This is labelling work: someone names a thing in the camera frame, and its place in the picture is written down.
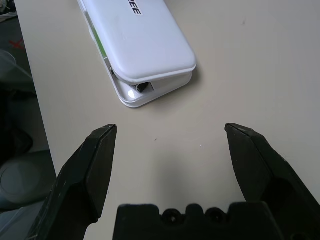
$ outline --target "table surface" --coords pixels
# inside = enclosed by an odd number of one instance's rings
[[[263,134],[320,200],[320,1],[166,0],[197,69],[137,109],[119,101],[77,0],[15,2],[57,173],[93,130],[118,126],[103,215],[85,239],[112,239],[124,203],[243,201],[229,122]]]

